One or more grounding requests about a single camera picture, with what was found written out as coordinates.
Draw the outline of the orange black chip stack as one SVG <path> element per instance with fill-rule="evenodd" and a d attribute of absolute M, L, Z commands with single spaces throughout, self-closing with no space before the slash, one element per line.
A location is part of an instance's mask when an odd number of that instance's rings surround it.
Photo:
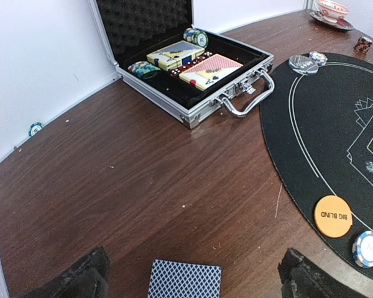
<path fill-rule="evenodd" d="M 366 36 L 361 36 L 358 38 L 357 43 L 354 46 L 354 50 L 358 51 L 359 53 L 366 54 L 373 44 L 373 41 Z"/>

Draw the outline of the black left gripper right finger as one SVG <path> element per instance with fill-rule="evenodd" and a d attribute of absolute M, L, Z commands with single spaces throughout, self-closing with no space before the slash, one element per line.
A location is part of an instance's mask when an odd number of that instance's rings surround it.
<path fill-rule="evenodd" d="M 278 265 L 278 272 L 283 297 L 365 298 L 365 295 L 337 281 L 294 248 L 287 249 Z"/>

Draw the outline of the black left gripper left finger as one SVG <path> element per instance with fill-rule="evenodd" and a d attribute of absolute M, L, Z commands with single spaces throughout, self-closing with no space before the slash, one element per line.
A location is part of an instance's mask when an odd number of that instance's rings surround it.
<path fill-rule="evenodd" d="M 109 258 L 102 246 L 79 258 L 60 275 L 24 297 L 108 297 Z"/>

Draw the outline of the blue chips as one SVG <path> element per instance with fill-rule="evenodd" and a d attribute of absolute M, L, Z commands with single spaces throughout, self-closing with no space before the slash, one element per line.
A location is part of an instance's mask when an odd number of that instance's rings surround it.
<path fill-rule="evenodd" d="M 352 244 L 352 257 L 361 268 L 373 267 L 373 231 L 362 232 Z"/>
<path fill-rule="evenodd" d="M 309 57 L 318 65 L 318 66 L 323 66 L 328 62 L 328 58 L 325 54 L 312 51 L 309 54 Z"/>

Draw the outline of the blue patterned card deck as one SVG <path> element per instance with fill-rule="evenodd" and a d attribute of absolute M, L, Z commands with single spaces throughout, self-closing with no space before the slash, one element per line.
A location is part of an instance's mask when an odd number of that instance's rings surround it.
<path fill-rule="evenodd" d="M 220 290 L 219 266 L 155 260 L 147 296 L 219 298 Z"/>

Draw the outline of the orange big blind button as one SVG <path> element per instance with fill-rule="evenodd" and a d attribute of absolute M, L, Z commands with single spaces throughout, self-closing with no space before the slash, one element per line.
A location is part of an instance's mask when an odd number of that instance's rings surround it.
<path fill-rule="evenodd" d="M 341 197 L 327 195 L 315 205 L 314 220 L 318 230 L 326 237 L 345 236 L 352 226 L 352 212 Z"/>

